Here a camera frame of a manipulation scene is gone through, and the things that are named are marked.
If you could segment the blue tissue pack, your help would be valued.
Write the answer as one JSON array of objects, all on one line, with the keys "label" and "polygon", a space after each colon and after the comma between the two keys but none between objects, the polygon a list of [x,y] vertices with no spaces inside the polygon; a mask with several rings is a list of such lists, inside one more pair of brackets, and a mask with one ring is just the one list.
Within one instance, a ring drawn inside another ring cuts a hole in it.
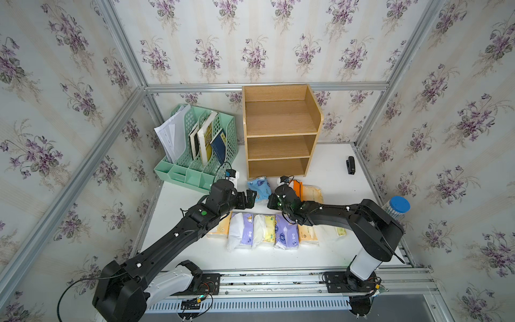
[{"label": "blue tissue pack", "polygon": [[272,189],[266,177],[258,177],[248,181],[248,189],[256,192],[256,203],[267,201],[272,194]]}]

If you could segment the orange white tissue pack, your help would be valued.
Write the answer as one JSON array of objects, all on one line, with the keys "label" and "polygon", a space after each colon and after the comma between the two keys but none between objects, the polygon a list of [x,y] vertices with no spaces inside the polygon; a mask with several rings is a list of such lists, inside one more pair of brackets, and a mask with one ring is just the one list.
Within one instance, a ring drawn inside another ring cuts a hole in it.
[{"label": "orange white tissue pack", "polygon": [[291,184],[295,194],[300,199],[303,198],[303,183],[298,180],[293,180]]}]

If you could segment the green yellow tissue pack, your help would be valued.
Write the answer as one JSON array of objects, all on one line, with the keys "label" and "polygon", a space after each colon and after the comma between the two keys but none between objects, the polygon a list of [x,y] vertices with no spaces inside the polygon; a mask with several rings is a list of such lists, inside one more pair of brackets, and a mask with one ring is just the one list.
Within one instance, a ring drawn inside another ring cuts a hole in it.
[{"label": "green yellow tissue pack", "polygon": [[276,241],[276,219],[274,215],[253,216],[252,248],[272,247]]}]

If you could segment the beige tissue pack bottom shelf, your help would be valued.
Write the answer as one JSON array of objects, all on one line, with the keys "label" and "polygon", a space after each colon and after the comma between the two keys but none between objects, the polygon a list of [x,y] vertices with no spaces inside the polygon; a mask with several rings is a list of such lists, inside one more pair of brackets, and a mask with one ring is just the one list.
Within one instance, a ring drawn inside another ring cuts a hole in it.
[{"label": "beige tissue pack bottom shelf", "polygon": [[303,185],[300,198],[302,201],[324,203],[322,191],[318,187],[312,185]]}]

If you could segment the beige tissue pack shelf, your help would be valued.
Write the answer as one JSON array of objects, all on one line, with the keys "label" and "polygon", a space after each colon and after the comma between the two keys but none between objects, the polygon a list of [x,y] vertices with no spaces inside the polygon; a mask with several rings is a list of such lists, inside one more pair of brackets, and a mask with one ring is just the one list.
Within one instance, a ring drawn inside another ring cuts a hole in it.
[{"label": "beige tissue pack shelf", "polygon": [[316,235],[315,229],[312,226],[298,225],[298,232],[300,245],[319,245],[319,239]]},{"label": "beige tissue pack shelf", "polygon": [[312,185],[303,185],[300,198],[302,201],[324,203],[322,191],[318,187]]}]

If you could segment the purple white tissue pack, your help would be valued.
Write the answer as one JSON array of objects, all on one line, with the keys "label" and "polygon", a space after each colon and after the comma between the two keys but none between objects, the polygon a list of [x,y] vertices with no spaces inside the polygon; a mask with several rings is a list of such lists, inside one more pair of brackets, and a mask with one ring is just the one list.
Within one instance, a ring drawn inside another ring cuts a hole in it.
[{"label": "purple white tissue pack", "polygon": [[253,218],[251,213],[234,213],[229,223],[227,250],[251,249],[253,246]]}]

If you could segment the orange yellow tissue pack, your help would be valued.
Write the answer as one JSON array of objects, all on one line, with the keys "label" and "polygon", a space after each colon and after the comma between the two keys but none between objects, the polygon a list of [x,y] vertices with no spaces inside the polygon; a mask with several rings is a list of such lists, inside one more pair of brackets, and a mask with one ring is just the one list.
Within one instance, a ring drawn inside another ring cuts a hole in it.
[{"label": "orange yellow tissue pack", "polygon": [[227,239],[229,234],[231,215],[232,213],[226,215],[215,228],[208,232],[207,237]]}]

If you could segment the purple wet wipes pack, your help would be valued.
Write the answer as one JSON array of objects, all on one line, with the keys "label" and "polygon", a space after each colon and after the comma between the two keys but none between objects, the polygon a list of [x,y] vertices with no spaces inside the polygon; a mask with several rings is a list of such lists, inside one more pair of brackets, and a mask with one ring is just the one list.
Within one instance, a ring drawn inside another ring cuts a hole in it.
[{"label": "purple wet wipes pack", "polygon": [[295,250],[299,247],[298,225],[291,224],[283,215],[275,215],[275,248]]}]

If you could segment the white green tissue pack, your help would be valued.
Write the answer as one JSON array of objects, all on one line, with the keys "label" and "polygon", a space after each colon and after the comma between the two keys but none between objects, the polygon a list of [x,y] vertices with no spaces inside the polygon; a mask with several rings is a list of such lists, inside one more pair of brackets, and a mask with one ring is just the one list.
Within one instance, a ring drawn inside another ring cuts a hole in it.
[{"label": "white green tissue pack", "polygon": [[330,225],[317,225],[314,227],[314,230],[321,244],[334,243],[347,237],[346,229]]}]

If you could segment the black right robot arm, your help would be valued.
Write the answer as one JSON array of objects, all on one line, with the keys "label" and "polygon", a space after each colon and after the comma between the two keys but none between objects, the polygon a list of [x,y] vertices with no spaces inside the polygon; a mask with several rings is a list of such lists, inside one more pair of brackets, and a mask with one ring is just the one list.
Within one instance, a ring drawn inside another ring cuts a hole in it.
[{"label": "black right robot arm", "polygon": [[396,255],[395,249],[404,235],[402,225],[371,199],[353,205],[301,201],[293,188],[283,184],[269,196],[268,208],[281,211],[299,225],[330,225],[351,230],[362,249],[348,271],[361,281],[369,279],[382,263]]}]

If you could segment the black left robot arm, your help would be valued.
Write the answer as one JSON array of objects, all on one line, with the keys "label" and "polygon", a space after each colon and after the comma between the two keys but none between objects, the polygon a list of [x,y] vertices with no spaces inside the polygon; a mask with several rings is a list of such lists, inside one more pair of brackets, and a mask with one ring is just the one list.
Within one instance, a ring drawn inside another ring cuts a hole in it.
[{"label": "black left robot arm", "polygon": [[148,289],[158,273],[223,216],[253,208],[256,196],[255,191],[239,192],[231,181],[219,179],[166,235],[125,262],[114,260],[102,269],[93,306],[106,321],[139,321],[154,296]]}]

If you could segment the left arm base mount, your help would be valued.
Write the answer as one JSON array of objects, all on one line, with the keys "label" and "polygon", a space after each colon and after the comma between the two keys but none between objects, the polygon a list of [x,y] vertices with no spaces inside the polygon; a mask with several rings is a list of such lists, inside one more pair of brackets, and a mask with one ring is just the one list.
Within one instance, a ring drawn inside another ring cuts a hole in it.
[{"label": "left arm base mount", "polygon": [[208,273],[202,271],[195,263],[185,260],[176,265],[176,268],[183,268],[190,273],[192,279],[186,288],[172,293],[178,295],[218,295],[221,275],[218,273]]}]

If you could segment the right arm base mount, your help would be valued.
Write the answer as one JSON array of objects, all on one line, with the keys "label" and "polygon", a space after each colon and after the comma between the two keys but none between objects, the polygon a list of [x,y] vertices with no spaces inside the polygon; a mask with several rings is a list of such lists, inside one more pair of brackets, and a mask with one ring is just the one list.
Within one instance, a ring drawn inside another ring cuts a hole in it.
[{"label": "right arm base mount", "polygon": [[327,287],[329,293],[364,293],[374,294],[380,288],[382,279],[375,272],[370,278],[361,280],[355,276],[350,270],[338,272],[324,272],[322,281]]}]

